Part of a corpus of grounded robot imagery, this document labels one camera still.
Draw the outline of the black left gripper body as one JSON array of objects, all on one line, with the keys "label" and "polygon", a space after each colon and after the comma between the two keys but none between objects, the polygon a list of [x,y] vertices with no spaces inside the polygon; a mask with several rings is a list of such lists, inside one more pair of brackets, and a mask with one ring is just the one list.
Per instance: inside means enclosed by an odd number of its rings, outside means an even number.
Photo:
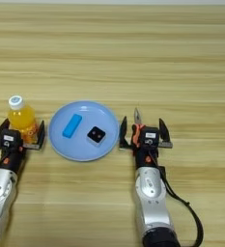
[{"label": "black left gripper body", "polygon": [[26,152],[28,150],[39,151],[42,148],[42,143],[38,144],[21,144],[15,147],[6,147],[0,144],[1,158],[0,169],[18,171],[21,167]]}]

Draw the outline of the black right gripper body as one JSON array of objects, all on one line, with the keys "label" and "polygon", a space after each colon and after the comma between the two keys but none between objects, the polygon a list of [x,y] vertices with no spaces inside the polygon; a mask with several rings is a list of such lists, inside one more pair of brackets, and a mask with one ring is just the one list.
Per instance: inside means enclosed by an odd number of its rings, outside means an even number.
[{"label": "black right gripper body", "polygon": [[141,167],[154,167],[158,165],[158,149],[172,149],[173,144],[171,142],[160,142],[157,145],[130,145],[128,143],[119,144],[119,147],[124,150],[132,150],[132,154],[135,158],[135,166],[137,169]]}]

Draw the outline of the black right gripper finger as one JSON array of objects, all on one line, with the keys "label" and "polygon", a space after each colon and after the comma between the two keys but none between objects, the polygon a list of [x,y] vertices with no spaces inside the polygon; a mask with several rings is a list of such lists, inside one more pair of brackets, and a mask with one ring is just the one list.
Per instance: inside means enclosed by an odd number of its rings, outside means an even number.
[{"label": "black right gripper finger", "polygon": [[127,134],[127,117],[124,117],[120,127],[120,137],[119,137],[120,148],[126,148],[128,146],[126,140],[126,134]]},{"label": "black right gripper finger", "polygon": [[169,130],[168,130],[163,119],[159,120],[159,135],[160,135],[162,143],[170,143],[171,142]]}]

